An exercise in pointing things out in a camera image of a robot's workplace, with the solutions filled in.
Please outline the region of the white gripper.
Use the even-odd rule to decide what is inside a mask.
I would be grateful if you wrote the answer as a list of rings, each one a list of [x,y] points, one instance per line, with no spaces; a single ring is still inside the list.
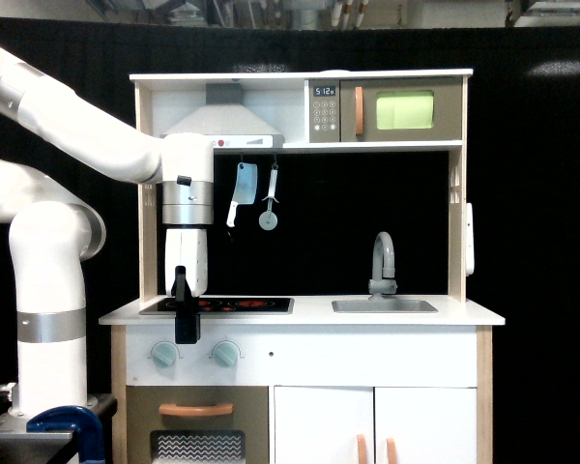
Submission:
[[[165,232],[165,290],[174,296],[175,341],[196,344],[200,339],[199,300],[208,287],[207,231],[168,228]]]

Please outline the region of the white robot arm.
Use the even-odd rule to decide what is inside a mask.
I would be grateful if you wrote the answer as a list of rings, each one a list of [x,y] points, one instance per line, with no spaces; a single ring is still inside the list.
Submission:
[[[208,284],[214,148],[192,132],[153,137],[80,98],[0,47],[0,114],[106,177],[161,185],[166,289],[193,302]],[[39,170],[0,159],[0,223],[9,225],[17,311],[18,402],[34,417],[87,402],[81,264],[103,247],[100,215]]]

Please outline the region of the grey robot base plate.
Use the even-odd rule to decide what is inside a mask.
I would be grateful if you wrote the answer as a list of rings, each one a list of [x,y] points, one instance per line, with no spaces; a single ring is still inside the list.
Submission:
[[[117,400],[111,394],[92,395],[83,407],[101,420],[105,440],[105,462],[111,460],[111,424]],[[76,436],[70,431],[28,433],[32,419],[18,410],[0,416],[0,463],[80,463]]]

